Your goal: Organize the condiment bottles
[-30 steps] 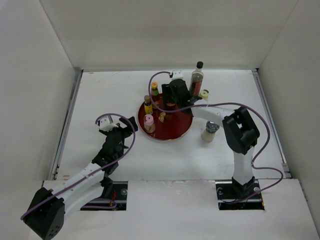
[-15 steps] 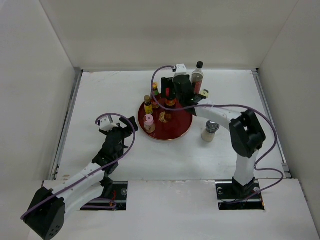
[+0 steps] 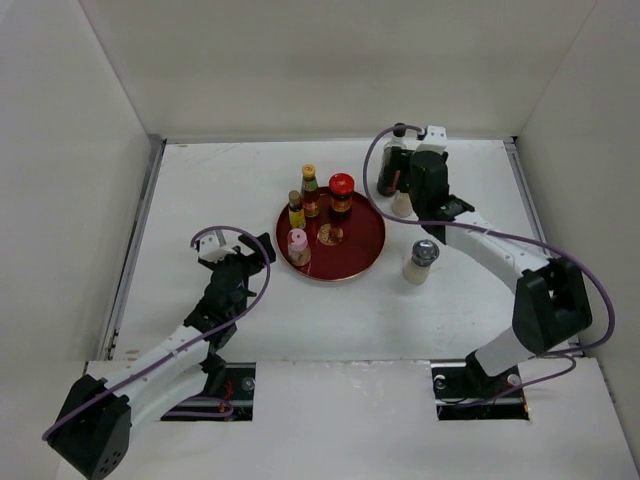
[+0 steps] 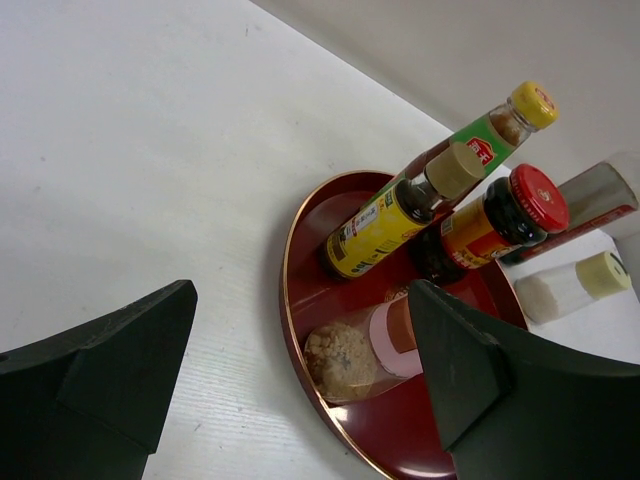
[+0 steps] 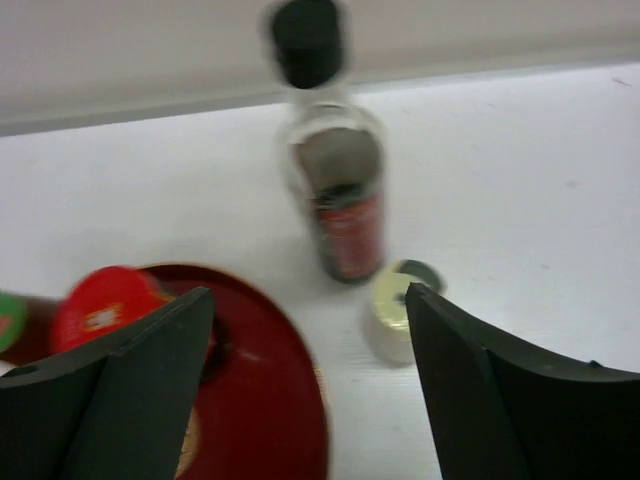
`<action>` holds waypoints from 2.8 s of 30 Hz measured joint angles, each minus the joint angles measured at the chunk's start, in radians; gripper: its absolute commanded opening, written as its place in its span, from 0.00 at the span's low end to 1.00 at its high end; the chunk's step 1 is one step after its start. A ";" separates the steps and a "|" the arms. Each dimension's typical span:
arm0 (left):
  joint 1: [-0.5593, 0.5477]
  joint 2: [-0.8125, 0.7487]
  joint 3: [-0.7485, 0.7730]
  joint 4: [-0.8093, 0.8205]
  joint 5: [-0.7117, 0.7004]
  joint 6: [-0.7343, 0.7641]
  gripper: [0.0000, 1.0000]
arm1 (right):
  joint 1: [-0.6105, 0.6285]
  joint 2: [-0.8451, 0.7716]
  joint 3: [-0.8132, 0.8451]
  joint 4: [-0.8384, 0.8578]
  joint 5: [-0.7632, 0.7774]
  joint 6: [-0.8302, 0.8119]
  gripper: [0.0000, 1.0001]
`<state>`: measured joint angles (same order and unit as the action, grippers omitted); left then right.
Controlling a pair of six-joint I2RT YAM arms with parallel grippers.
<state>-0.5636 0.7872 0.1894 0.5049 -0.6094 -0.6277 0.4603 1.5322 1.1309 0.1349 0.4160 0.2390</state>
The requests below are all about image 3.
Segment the red cap sauce jar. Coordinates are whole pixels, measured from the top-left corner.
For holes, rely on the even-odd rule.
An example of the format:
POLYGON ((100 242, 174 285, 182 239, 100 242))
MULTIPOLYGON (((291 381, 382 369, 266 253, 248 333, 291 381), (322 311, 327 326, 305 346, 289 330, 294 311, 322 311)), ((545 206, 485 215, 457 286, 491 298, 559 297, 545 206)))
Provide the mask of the red cap sauce jar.
POLYGON ((347 173, 336 173, 329 179, 329 213, 333 220, 343 221, 352 211, 352 197, 355 190, 355 181, 347 173))

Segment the yellow cap red sauce bottle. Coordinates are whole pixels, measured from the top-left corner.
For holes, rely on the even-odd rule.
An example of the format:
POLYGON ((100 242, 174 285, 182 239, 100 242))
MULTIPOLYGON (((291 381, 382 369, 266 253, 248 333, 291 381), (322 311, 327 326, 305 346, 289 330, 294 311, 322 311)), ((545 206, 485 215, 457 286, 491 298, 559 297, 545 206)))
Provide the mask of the yellow cap red sauce bottle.
POLYGON ((316 178, 316 169, 312 164, 302 167, 301 200, 305 216, 316 218, 320 214, 320 191, 316 178))

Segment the yellow label oil bottle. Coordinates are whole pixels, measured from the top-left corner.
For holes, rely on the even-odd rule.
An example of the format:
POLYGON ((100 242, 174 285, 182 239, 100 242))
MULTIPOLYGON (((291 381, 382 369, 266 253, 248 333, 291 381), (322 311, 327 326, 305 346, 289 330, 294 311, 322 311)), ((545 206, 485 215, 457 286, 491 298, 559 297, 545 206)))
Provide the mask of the yellow label oil bottle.
POLYGON ((301 195, 296 190, 291 190, 288 194, 288 218, 292 229, 304 230, 306 228, 306 217, 301 195))

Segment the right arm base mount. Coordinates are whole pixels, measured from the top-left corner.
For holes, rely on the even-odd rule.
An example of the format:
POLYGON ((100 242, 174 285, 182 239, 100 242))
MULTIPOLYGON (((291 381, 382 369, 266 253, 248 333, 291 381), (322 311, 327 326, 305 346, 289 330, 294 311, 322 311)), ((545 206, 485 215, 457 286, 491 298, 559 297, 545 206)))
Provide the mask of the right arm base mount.
POLYGON ((433 360, 430 369, 439 420, 529 419, 517 365, 493 377, 466 359, 433 360))

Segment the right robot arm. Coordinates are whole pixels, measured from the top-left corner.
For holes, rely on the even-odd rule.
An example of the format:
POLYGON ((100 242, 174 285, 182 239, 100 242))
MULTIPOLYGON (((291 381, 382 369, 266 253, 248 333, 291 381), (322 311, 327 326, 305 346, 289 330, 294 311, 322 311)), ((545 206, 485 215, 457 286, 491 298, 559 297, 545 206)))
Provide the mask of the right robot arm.
POLYGON ((489 394, 500 375, 591 326, 583 275, 575 262, 522 248, 451 194, 447 153, 406 150, 400 158, 398 187, 409 195, 421 227, 474 259, 514 295, 511 325, 465 359, 463 380, 471 393, 489 394))

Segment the pink cap shaker bottle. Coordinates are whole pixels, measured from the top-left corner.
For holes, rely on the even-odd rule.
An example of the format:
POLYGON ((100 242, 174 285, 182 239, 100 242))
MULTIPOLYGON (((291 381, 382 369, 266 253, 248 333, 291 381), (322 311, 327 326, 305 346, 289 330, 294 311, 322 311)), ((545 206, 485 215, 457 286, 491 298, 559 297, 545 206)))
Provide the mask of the pink cap shaker bottle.
POLYGON ((288 258, 295 267, 303 267, 311 260, 307 234, 303 229, 294 228, 287 234, 288 258))

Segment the clear cap pepper grinder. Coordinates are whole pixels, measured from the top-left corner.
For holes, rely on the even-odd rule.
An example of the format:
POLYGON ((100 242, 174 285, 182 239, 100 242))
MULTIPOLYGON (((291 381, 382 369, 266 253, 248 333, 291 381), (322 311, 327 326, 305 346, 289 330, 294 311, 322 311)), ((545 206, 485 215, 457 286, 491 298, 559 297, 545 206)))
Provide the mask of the clear cap pepper grinder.
POLYGON ((439 255, 440 249, 434 241, 428 239, 416 241, 403 267, 404 278, 414 285, 423 284, 439 255))

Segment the cream cap shaker bottle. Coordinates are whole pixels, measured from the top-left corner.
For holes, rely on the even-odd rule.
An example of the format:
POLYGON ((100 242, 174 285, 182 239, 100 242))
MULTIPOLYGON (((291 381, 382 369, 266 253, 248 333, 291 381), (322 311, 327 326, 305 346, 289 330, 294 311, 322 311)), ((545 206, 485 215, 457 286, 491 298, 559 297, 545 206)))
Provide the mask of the cream cap shaker bottle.
POLYGON ((399 218, 408 218, 413 214, 411 199, 406 192, 396 192, 391 208, 392 212, 399 218))

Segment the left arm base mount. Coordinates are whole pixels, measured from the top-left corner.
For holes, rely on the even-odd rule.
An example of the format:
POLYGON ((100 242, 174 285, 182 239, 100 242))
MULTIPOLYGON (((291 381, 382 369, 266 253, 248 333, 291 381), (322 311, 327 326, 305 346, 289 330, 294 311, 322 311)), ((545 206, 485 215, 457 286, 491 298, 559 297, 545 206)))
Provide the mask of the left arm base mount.
POLYGON ((165 422, 243 422, 253 419, 257 365, 227 362, 219 355, 203 363, 208 375, 201 393, 161 417, 165 422))

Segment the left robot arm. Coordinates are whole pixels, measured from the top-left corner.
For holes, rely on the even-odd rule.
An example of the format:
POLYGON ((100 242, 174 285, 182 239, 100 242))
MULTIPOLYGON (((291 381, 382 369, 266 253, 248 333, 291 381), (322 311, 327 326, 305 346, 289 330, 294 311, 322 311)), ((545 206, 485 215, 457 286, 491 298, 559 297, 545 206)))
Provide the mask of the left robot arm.
POLYGON ((252 276, 271 272, 276 260, 268 233, 253 236, 237 229, 241 246, 222 240, 225 227, 198 232, 190 245, 211 276, 203 296, 186 319, 152 350, 105 377, 85 374, 75 381, 54 424, 42 436, 63 460, 86 479, 104 479, 122 462, 140 429, 199 395, 214 398, 224 387, 218 351, 237 330, 237 322, 261 300, 249 288, 252 276))

